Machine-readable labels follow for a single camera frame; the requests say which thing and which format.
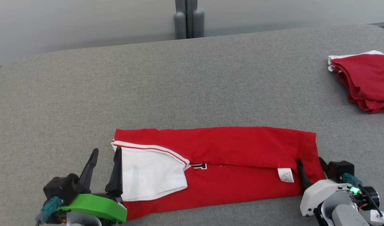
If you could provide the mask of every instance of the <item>white stripe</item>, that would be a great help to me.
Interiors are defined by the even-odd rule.
[[[183,170],[185,171],[185,170],[189,169],[190,167],[192,167],[192,166],[187,165]]]
[[[171,156],[173,157],[176,161],[182,163],[182,165],[185,165],[184,162],[182,162],[182,160],[180,160],[179,158],[171,155],[170,153],[167,153],[167,152],[162,152],[162,151],[159,151],[159,150],[156,150],[156,149],[137,149],[137,148],[128,148],[128,147],[121,147],[122,150],[126,150],[126,151],[133,151],[133,152],[143,152],[143,151],[148,151],[148,152],[156,152],[156,153],[163,153],[163,154],[166,154],[168,156]]]
[[[350,56],[358,56],[358,55],[362,55],[362,54],[384,55],[382,52],[379,52],[379,51],[376,51],[376,50],[372,50],[372,51],[369,51],[369,52],[366,52],[366,53],[353,54],[353,55],[342,55],[342,56],[333,55],[333,56],[328,56],[328,64],[330,65],[330,66],[328,66],[328,70],[332,72],[333,69],[334,69],[334,66],[331,65],[331,60],[346,58],[346,57],[350,57]]]
[[[158,145],[143,145],[143,144],[123,142],[123,141],[118,141],[118,140],[115,140],[111,144],[112,145],[127,146],[127,147],[132,147],[132,148],[147,148],[147,149],[145,149],[146,151],[153,151],[153,152],[159,152],[158,150],[155,150],[155,149],[159,149],[159,150],[163,151],[162,153],[171,154],[171,155],[175,156],[176,158],[183,160],[186,163],[186,165],[189,165],[189,163],[190,163],[189,160],[185,159],[184,157],[182,157],[180,154],[174,152],[173,150],[170,150],[168,148],[161,147],[161,146],[158,146]]]

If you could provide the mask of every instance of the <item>folded clothing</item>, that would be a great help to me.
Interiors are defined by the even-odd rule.
[[[384,54],[373,50],[357,55],[328,56],[328,70],[348,90],[348,100],[365,111],[384,111]]]
[[[296,159],[324,179],[316,134],[272,127],[116,130],[127,220],[301,194]]]

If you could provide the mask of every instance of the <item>clothing label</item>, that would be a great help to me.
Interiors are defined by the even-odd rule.
[[[376,209],[370,210],[370,221],[384,223],[383,219],[381,218],[379,212]]]
[[[291,168],[278,168],[278,176],[281,181],[293,183],[294,177],[292,176]]]

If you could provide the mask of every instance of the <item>gray table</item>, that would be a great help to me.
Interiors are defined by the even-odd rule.
[[[273,126],[316,132],[319,155],[348,160],[384,211],[384,113],[347,100],[328,55],[384,52],[371,25],[66,50],[0,69],[0,226],[32,226],[53,176],[100,149],[108,182],[116,128]],[[300,196],[151,214],[127,225],[316,225]]]

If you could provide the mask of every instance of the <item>white trim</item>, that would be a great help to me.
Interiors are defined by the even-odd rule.
[[[185,166],[185,168],[183,170],[185,171],[185,170],[189,169],[190,167],[192,167],[192,166],[187,165],[187,166]]]
[[[136,144],[136,143],[128,143],[128,142],[123,142],[123,141],[118,141],[118,140],[114,140],[113,142],[111,142],[111,145],[113,146],[126,146],[127,148],[143,148],[143,149],[137,149],[138,151],[153,151],[153,152],[158,152],[158,153],[164,153],[164,154],[167,154],[167,155],[173,155],[175,157],[175,159],[177,159],[178,161],[182,162],[183,164],[186,163],[185,166],[189,165],[189,160],[185,159],[184,157],[182,157],[180,154],[174,152],[173,150],[170,150],[168,148],[165,148],[165,147],[161,147],[161,146],[158,146],[158,145],[143,145],[143,144]]]
[[[184,165],[185,167],[186,167],[186,166],[189,166],[189,164],[185,165],[185,163],[184,163],[182,160],[180,160],[180,159],[177,158],[177,157],[174,157],[174,156],[171,155],[170,153],[161,152],[161,151],[156,150],[156,149],[137,149],[137,148],[129,148],[129,147],[121,147],[121,149],[122,149],[122,150],[125,150],[125,151],[131,151],[131,152],[145,152],[145,151],[147,151],[147,152],[163,153],[163,154],[166,154],[166,155],[168,155],[168,156],[173,157],[176,161],[182,163],[182,165]]]
[[[369,52],[365,52],[365,53],[360,53],[360,54],[353,54],[353,55],[342,55],[342,56],[336,56],[336,55],[332,55],[332,56],[328,56],[328,70],[329,71],[333,71],[334,69],[334,65],[331,65],[331,60],[334,60],[334,59],[341,59],[341,58],[346,58],[346,57],[351,57],[351,56],[358,56],[358,55],[362,55],[362,54],[370,54],[370,55],[384,55],[382,52],[379,52],[379,51],[376,51],[376,50],[372,50],[372,51],[369,51]]]
[[[174,192],[186,189],[187,187],[188,187],[188,185],[187,185],[186,179],[185,179],[185,184],[182,187],[178,187],[178,188],[168,190],[168,191],[163,191],[163,192],[156,194],[156,195],[153,195],[153,196],[142,196],[142,197],[137,197],[134,199],[124,199],[124,197],[122,196],[122,199],[124,202],[150,201],[150,200],[159,199],[161,197],[167,196],[167,195],[172,194]]]

